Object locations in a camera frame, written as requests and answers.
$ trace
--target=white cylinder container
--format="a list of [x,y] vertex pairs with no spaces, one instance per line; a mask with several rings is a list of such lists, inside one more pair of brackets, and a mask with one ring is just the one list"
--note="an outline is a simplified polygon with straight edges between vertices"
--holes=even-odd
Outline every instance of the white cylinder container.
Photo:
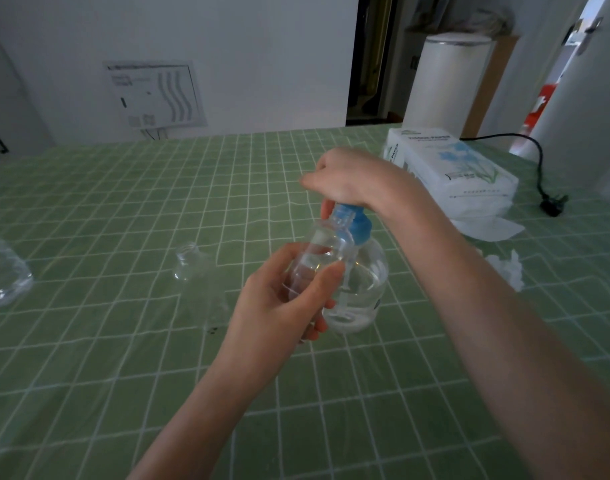
[[493,45],[476,34],[427,37],[403,128],[443,128],[460,137]]

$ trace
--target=green tablecloth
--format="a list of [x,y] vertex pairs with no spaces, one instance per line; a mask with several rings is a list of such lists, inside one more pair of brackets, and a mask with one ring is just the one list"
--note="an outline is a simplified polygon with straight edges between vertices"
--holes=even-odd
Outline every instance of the green tablecloth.
[[[122,478],[209,366],[171,290],[174,248],[216,257],[233,304],[245,278],[303,236],[320,198],[297,178],[339,144],[378,152],[388,127],[59,147],[0,167],[0,235],[36,276],[0,309],[0,478]],[[570,193],[538,209],[534,165],[477,146],[521,179],[510,241],[525,299],[610,387],[610,206]],[[376,326],[301,346],[253,404],[214,478],[523,478],[391,235]]]

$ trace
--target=power cord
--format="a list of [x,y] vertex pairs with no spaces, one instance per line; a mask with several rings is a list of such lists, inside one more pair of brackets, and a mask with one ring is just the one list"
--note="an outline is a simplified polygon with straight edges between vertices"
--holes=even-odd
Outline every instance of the power cord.
[[525,138],[530,140],[533,144],[536,145],[536,148],[539,151],[539,163],[536,166],[536,189],[541,194],[541,209],[550,217],[559,216],[563,210],[565,209],[565,203],[569,200],[567,195],[556,195],[556,197],[551,197],[548,193],[543,190],[542,181],[543,181],[543,148],[541,144],[536,141],[531,136],[527,136],[520,133],[499,133],[499,134],[490,134],[487,136],[478,136],[476,138],[461,138],[461,141],[476,141],[477,139],[487,139],[487,138],[496,138],[499,136],[516,136],[520,138]]

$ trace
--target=plug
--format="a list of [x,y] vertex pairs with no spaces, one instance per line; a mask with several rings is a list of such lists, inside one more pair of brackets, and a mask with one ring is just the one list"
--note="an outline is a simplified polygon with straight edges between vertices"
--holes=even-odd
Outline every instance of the plug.
[[543,201],[541,202],[541,209],[549,217],[559,216],[565,209],[565,203],[569,200],[567,195],[557,195],[556,197],[550,197],[547,194],[543,195]]

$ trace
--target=red object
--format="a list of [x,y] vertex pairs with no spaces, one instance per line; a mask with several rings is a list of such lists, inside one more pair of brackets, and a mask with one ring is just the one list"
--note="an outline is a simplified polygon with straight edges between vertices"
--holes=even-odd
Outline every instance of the red object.
[[549,103],[551,99],[551,95],[554,94],[554,89],[556,89],[557,84],[545,84],[541,88],[541,93],[539,94],[538,99],[536,99],[536,104],[534,105],[534,111],[527,115],[525,118],[525,126],[529,128],[530,131],[534,129],[536,126],[536,122],[541,117],[543,110],[545,110],[545,106]]

